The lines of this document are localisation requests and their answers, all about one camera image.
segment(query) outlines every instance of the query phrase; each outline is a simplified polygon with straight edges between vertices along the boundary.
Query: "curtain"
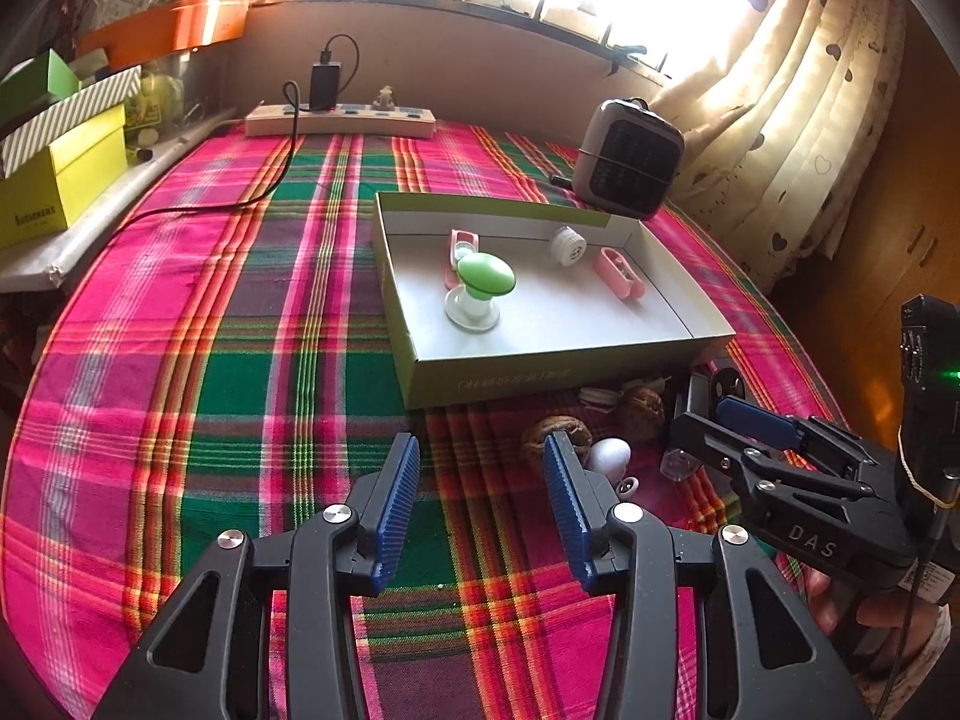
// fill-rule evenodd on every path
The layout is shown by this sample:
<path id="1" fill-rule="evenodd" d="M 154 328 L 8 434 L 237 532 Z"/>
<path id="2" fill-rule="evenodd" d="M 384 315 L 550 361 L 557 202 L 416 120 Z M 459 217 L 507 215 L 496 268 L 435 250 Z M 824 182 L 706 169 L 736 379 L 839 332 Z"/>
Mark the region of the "curtain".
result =
<path id="1" fill-rule="evenodd" d="M 832 257 L 896 90 L 903 0 L 746 0 L 651 108 L 685 134 L 670 199 L 765 292 Z"/>

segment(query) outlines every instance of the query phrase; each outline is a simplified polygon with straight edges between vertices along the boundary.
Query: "metal screw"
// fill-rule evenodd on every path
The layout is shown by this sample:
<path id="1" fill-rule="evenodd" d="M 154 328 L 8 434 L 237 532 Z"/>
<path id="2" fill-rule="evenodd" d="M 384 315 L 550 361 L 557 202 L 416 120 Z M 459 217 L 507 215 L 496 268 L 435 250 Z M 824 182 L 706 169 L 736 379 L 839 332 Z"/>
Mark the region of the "metal screw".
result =
<path id="1" fill-rule="evenodd" d="M 229 531 L 223 531 L 217 536 L 217 546 L 221 549 L 233 549 L 243 543 L 243 532 L 236 528 L 230 528 Z"/>
<path id="2" fill-rule="evenodd" d="M 338 522 L 346 522 L 349 520 L 351 514 L 353 514 L 353 512 L 347 504 L 331 503 L 323 510 L 323 519 L 335 525 Z"/>
<path id="3" fill-rule="evenodd" d="M 624 501 L 613 507 L 613 516 L 620 522 L 640 522 L 643 517 L 643 509 L 635 503 Z"/>
<path id="4" fill-rule="evenodd" d="M 747 539 L 750 538 L 750 533 L 739 525 L 726 525 L 723 530 L 720 531 L 720 535 L 723 536 L 723 541 L 726 541 L 728 544 L 746 544 Z"/>

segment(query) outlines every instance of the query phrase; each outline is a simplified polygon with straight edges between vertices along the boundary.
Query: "green box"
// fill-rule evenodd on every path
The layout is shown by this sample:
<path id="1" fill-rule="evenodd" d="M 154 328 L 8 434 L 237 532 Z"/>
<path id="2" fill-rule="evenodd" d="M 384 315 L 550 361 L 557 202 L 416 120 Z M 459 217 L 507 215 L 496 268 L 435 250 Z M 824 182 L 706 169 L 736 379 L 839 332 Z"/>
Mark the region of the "green box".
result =
<path id="1" fill-rule="evenodd" d="M 0 137 L 80 90 L 80 81 L 56 52 L 34 57 L 0 83 Z"/>
<path id="2" fill-rule="evenodd" d="M 547 249 L 568 225 L 587 241 L 570 266 Z M 517 288 L 500 319 L 470 333 L 445 315 L 451 229 L 507 261 Z M 619 300 L 594 271 L 600 247 L 632 261 L 647 292 Z M 625 382 L 714 356 L 733 337 L 716 306 L 643 224 L 555 205 L 377 194 L 373 252 L 397 378 L 408 409 L 488 400 L 601 381 Z"/>

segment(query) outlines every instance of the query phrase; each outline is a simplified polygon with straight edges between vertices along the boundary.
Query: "white egg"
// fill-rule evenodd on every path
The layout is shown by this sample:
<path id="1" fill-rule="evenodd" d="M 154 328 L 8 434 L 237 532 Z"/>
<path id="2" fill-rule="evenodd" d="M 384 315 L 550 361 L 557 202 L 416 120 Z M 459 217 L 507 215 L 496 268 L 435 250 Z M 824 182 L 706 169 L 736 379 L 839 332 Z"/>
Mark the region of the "white egg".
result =
<path id="1" fill-rule="evenodd" d="M 601 473 L 616 486 L 627 472 L 630 463 L 630 445 L 623 439 L 603 439 L 590 447 L 587 470 Z"/>

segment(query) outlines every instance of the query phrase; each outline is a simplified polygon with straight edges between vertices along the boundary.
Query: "power strip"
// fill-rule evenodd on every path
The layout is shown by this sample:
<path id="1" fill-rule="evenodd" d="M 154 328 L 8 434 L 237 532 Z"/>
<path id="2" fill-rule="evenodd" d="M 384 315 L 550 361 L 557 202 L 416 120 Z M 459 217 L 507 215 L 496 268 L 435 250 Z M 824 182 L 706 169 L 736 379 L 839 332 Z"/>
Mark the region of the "power strip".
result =
<path id="1" fill-rule="evenodd" d="M 258 105 L 248 115 L 246 135 L 288 135 L 293 119 L 290 105 Z M 401 138 L 432 138 L 437 120 L 426 108 L 395 108 L 378 111 L 373 105 L 340 103 L 329 111 L 309 111 L 301 106 L 299 131 L 304 134 L 390 135 Z"/>

